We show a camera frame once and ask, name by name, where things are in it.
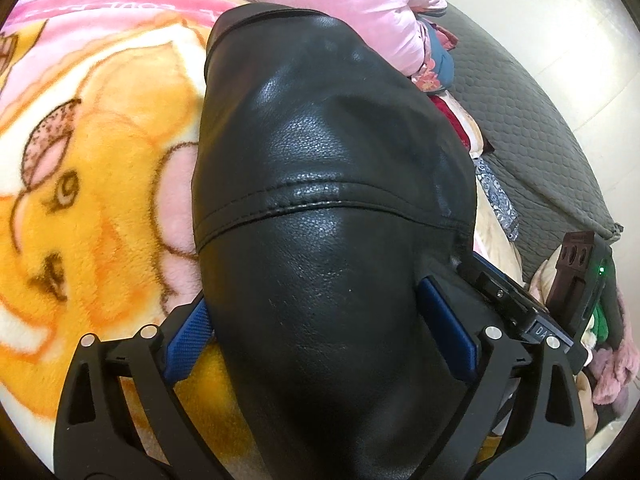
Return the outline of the pink fuzzy garment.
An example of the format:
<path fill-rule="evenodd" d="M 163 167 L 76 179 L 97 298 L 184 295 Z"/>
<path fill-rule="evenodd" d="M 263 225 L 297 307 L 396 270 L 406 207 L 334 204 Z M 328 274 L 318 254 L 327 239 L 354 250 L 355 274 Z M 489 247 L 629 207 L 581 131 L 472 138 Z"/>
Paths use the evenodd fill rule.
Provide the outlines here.
<path fill-rule="evenodd" d="M 623 338 L 616 349 L 601 348 L 590 363 L 593 376 L 600 372 L 592 390 L 592 402 L 597 405 L 614 403 L 639 371 L 639 349 L 634 342 L 630 314 L 622 294 L 617 295 Z"/>

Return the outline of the blue patterned cloth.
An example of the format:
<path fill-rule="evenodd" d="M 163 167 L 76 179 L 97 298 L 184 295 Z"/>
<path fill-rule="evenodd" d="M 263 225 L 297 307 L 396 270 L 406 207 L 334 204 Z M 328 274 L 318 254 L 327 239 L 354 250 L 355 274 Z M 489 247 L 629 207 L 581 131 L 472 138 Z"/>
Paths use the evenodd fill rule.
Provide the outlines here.
<path fill-rule="evenodd" d="M 488 199 L 491 210 L 503 229 L 506 238 L 515 242 L 520 235 L 520 216 L 512 200 L 503 188 L 488 162 L 481 157 L 474 159 L 475 175 L 480 187 Z"/>

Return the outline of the pink cartoon fleece blanket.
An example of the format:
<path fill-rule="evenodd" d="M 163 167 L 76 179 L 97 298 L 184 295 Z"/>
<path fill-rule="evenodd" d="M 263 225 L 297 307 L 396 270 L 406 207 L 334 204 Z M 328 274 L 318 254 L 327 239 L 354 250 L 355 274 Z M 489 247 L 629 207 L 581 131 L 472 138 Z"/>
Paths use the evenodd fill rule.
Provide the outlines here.
<path fill-rule="evenodd" d="M 1 29 L 1 404 L 46 467 L 78 340 L 200 290 L 206 40 L 236 0 L 21 0 Z"/>

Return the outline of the black leather jacket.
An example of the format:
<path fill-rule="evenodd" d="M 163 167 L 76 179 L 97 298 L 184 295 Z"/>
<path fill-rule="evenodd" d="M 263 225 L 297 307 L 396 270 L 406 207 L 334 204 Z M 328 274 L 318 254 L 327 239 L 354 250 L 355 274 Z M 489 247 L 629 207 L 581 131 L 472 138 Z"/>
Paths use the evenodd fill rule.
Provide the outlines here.
<path fill-rule="evenodd" d="M 192 181 L 206 304 L 276 479 L 405 479 L 464 389 L 414 289 L 471 247 L 474 170 L 348 25 L 246 4 L 210 33 Z"/>

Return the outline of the beige plush bed cover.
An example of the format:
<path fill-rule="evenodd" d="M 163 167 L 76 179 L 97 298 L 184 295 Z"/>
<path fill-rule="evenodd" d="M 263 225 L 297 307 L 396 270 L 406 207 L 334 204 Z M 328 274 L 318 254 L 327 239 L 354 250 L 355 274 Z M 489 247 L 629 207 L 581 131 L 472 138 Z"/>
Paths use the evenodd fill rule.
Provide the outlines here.
<path fill-rule="evenodd" d="M 473 249 L 511 280 L 523 285 L 523 267 L 518 248 L 506 237 L 480 182 L 476 182 L 476 195 Z"/>

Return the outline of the green garment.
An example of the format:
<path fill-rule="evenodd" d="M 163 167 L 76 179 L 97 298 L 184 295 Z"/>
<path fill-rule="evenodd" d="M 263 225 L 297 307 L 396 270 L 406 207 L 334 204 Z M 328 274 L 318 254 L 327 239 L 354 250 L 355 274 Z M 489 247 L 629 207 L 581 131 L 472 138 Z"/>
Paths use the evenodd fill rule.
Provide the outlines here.
<path fill-rule="evenodd" d="M 582 342 L 587 348 L 593 350 L 598 344 L 603 344 L 607 341 L 609 334 L 608 320 L 606 319 L 604 310 L 600 304 L 596 304 L 584 336 L 582 336 Z"/>

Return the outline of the teal floral pillow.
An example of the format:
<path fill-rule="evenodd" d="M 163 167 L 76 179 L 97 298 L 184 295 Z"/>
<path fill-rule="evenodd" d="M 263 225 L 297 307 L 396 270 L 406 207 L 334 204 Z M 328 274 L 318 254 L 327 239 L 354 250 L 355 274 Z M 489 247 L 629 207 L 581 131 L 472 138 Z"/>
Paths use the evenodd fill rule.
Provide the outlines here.
<path fill-rule="evenodd" d="M 423 15 L 418 15 L 425 56 L 420 70 L 410 80 L 424 93 L 439 94 L 454 82 L 454 58 L 450 52 L 457 47 L 458 38 Z"/>

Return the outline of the grey quilted headboard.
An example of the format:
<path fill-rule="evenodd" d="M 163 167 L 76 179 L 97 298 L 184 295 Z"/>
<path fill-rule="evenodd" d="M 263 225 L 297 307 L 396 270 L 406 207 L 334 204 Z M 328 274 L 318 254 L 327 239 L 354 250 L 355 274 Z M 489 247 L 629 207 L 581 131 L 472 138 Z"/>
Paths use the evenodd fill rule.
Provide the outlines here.
<path fill-rule="evenodd" d="M 492 147 L 488 165 L 518 213 L 515 246 L 531 276 L 567 232 L 620 239 L 586 155 L 561 113 L 514 56 L 455 6 L 437 19 L 457 36 L 452 95 Z"/>

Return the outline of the red and cream pillow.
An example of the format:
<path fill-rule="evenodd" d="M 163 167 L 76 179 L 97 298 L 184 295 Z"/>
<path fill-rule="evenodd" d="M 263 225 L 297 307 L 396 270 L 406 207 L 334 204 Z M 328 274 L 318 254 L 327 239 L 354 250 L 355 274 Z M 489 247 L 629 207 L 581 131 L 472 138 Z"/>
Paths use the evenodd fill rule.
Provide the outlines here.
<path fill-rule="evenodd" d="M 433 94 L 430 99 L 445 115 L 472 158 L 479 158 L 494 150 L 476 120 L 449 91 Z"/>

